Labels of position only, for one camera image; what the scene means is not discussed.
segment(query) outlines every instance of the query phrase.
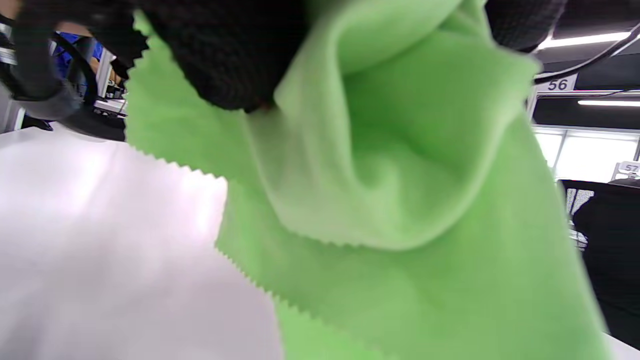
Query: person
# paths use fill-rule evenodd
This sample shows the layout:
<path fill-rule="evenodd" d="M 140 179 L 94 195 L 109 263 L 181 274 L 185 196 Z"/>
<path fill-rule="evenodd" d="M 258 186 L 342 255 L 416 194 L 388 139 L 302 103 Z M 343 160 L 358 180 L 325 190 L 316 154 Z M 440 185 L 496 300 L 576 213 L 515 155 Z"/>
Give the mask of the person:
<path fill-rule="evenodd" d="M 611 186 L 640 188 L 640 179 Z M 640 349 L 640 195 L 596 192 L 573 216 L 588 244 L 582 253 L 611 336 Z"/>
<path fill-rule="evenodd" d="M 15 19 L 20 9 L 21 0 L 0 0 L 0 14 L 9 19 Z M 85 37 L 92 36 L 91 33 L 82 25 L 73 24 L 71 22 L 63 23 L 58 31 L 65 33 L 82 35 Z"/>

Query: black cable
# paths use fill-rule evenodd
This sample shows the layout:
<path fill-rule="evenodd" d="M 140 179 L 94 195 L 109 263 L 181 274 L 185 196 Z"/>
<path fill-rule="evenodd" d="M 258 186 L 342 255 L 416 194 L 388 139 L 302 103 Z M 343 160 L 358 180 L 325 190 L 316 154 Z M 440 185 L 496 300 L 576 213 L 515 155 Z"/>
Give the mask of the black cable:
<path fill-rule="evenodd" d="M 55 33 L 59 19 L 55 18 L 55 13 L 44 10 L 29 6 L 26 1 L 12 31 L 16 77 L 31 98 L 43 100 L 57 94 L 62 86 L 62 82 L 54 75 L 56 69 L 49 54 L 49 39 Z M 61 46 L 68 43 L 57 33 L 54 39 L 56 42 L 62 39 L 59 43 Z"/>
<path fill-rule="evenodd" d="M 95 73 L 91 68 L 91 65 L 84 59 L 82 54 L 62 35 L 54 32 L 53 40 L 62 47 L 73 59 L 75 59 L 80 70 L 84 74 L 86 79 L 86 91 L 84 92 L 84 105 L 93 107 L 95 101 L 98 99 L 98 82 L 95 80 Z"/>
<path fill-rule="evenodd" d="M 69 9 L 58 8 L 57 10 L 47 11 L 46 8 L 38 6 L 37 1 L 36 4 L 29 1 L 23 2 L 13 27 L 17 79 L 31 102 L 48 101 L 64 93 L 64 84 L 55 76 L 56 71 L 49 55 L 49 37 L 53 35 L 55 41 L 65 48 L 73 58 L 82 60 L 79 63 L 82 64 L 84 69 L 88 69 L 91 74 L 91 76 L 87 76 L 87 79 L 93 79 L 93 82 L 88 81 L 87 94 L 85 96 L 87 101 L 84 106 L 71 115 L 59 119 L 58 122 L 78 133 L 108 140 L 123 141 L 125 138 L 124 122 L 114 122 L 93 112 L 93 104 L 97 98 L 95 75 L 88 62 L 82 58 L 77 49 L 60 34 L 55 33 L 56 26 L 67 20 L 67 15 L 65 15 L 64 11 Z"/>
<path fill-rule="evenodd" d="M 570 67 L 569 69 L 566 69 L 566 70 L 562 70 L 562 71 L 559 71 L 559 72 L 553 72 L 551 74 L 538 75 L 538 76 L 536 76 L 534 78 L 533 82 L 536 85 L 544 84 L 544 83 L 548 83 L 549 81 L 558 80 L 558 79 L 566 78 L 567 76 L 571 76 L 573 74 L 577 74 L 578 72 L 580 72 L 580 71 L 582 71 L 582 70 L 584 70 L 584 69 L 586 69 L 586 68 L 588 68 L 590 66 L 593 66 L 594 64 L 600 62 L 601 60 L 604 60 L 606 58 L 614 56 L 619 51 L 624 49 L 626 46 L 628 46 L 632 42 L 636 41 L 638 36 L 640 36 L 640 24 L 636 25 L 631 30 L 631 33 L 629 34 L 629 36 L 627 38 L 624 38 L 624 39 L 616 42 L 615 44 L 610 46 L 608 49 L 606 49 L 605 51 L 603 51 L 600 54 L 596 55 L 592 59 L 590 59 L 588 61 L 585 61 L 584 63 L 581 63 L 580 65 L 576 65 L 574 67 Z"/>
<path fill-rule="evenodd" d="M 80 40 L 80 38 L 77 38 L 75 41 L 73 41 L 73 42 L 71 43 L 71 45 L 75 46 L 75 45 L 78 43 L 78 40 Z M 54 54 L 53 54 L 53 57 L 54 57 L 54 58 L 57 58 L 58 56 L 60 56 L 60 55 L 62 55 L 62 54 L 64 54 L 64 53 L 66 53 L 66 52 L 67 52 L 66 50 L 62 49 L 62 50 L 58 51 L 57 53 L 54 53 Z"/>

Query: black knit fabric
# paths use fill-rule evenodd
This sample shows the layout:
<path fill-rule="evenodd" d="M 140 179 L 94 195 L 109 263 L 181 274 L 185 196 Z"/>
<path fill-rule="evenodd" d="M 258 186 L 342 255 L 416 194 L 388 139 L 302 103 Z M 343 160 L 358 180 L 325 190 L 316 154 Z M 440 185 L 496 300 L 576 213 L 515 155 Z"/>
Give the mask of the black knit fabric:
<path fill-rule="evenodd" d="M 485 9 L 498 44 L 530 52 L 553 29 L 565 4 L 566 0 L 489 0 Z"/>
<path fill-rule="evenodd" d="M 307 29 L 300 0 L 139 0 L 137 5 L 200 97 L 227 110 L 268 106 Z"/>

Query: ceiling light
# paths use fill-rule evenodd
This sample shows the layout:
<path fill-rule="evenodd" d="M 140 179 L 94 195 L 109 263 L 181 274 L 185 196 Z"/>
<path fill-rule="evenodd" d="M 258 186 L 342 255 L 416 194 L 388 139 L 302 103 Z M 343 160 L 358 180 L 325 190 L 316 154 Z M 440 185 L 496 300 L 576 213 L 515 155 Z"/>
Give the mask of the ceiling light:
<path fill-rule="evenodd" d="M 580 105 L 595 105 L 595 106 L 633 106 L 640 107 L 640 101 L 602 101 L 602 100 L 580 100 Z"/>
<path fill-rule="evenodd" d="M 595 44 L 598 42 L 612 42 L 619 41 L 627 38 L 629 32 L 626 33 L 612 33 L 593 35 L 590 37 L 578 37 L 578 38 L 562 38 L 562 39 L 547 39 L 538 46 L 538 49 L 546 49 L 549 47 L 570 46 L 570 45 L 583 45 L 583 44 Z"/>

